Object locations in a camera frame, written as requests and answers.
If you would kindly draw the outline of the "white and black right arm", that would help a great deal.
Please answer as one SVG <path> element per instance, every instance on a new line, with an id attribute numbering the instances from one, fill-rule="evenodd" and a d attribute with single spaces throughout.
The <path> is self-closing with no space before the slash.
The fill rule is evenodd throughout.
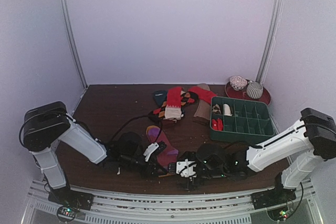
<path id="1" fill-rule="evenodd" d="M 195 153 L 185 152 L 176 163 L 176 173 L 190 180 L 228 178 L 243 180 L 269 165 L 295 153 L 297 159 L 277 175 L 276 187 L 269 192 L 279 204 L 295 190 L 320 163 L 335 158 L 335 120 L 312 108 L 301 111 L 301 118 L 272 138 L 228 154 L 216 144 L 203 144 Z"/>

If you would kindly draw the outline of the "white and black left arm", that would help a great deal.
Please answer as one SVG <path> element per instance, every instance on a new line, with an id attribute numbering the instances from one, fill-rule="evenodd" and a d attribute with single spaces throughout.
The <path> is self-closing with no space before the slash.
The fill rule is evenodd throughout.
<path id="1" fill-rule="evenodd" d="M 124 133 L 118 140 L 116 136 L 114 133 L 106 143 L 95 138 L 85 123 L 74 119 L 65 104 L 57 101 L 28 110 L 18 138 L 21 146 L 33 155 L 56 198 L 64 205 L 71 205 L 76 199 L 75 192 L 68 188 L 68 179 L 52 148 L 56 141 L 66 143 L 96 165 L 121 162 L 138 166 L 147 176 L 168 173 L 157 160 L 157 155 L 166 148 L 157 137 L 144 148 L 142 139 L 134 132 Z"/>

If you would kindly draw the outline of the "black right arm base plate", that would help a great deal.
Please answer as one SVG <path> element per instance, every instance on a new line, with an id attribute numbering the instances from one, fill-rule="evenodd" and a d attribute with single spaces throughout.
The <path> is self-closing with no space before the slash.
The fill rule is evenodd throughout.
<path id="1" fill-rule="evenodd" d="M 284 204 L 289 200 L 296 199 L 296 189 L 285 189 L 283 186 L 275 186 L 273 189 L 251 194 L 254 209 L 268 208 Z"/>

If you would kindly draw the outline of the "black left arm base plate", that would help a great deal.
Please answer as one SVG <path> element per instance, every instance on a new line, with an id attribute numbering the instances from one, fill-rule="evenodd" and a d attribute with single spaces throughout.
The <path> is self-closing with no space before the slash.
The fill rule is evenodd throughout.
<path id="1" fill-rule="evenodd" d="M 70 187 L 50 189 L 48 200 L 68 208 L 90 210 L 94 195 L 72 190 Z"/>

